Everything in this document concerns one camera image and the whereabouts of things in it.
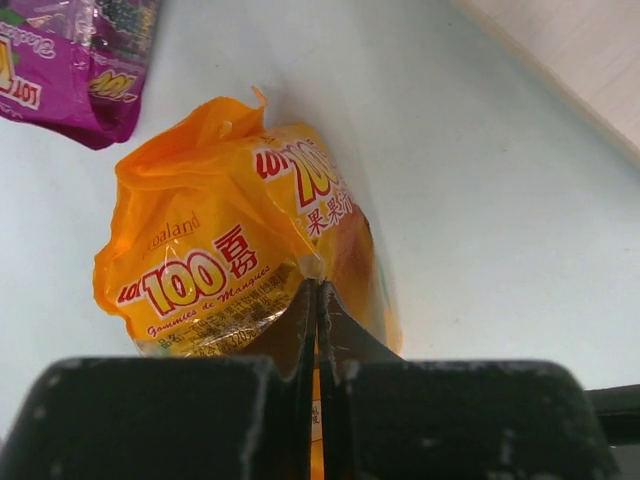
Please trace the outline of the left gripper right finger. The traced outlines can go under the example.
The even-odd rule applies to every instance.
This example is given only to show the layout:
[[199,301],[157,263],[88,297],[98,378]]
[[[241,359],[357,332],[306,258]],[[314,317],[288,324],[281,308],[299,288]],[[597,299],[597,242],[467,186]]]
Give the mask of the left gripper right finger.
[[592,405],[548,361],[407,361],[318,292],[329,479],[616,479]]

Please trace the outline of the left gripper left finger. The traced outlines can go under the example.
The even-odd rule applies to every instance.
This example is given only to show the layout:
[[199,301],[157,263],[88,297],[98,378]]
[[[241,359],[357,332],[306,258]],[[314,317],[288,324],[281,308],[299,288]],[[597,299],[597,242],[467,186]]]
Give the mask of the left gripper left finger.
[[307,479],[317,285],[241,352],[69,358],[31,388],[5,479]]

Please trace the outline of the orange mango candy bag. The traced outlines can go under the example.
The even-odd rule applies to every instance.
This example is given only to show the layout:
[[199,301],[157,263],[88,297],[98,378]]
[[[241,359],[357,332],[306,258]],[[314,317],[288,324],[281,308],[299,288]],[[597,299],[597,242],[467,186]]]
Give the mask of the orange mango candy bag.
[[111,237],[94,298],[138,358],[241,352],[317,285],[311,475],[324,473],[318,292],[397,355],[400,341],[369,222],[309,126],[267,128],[262,107],[213,99],[115,168]]

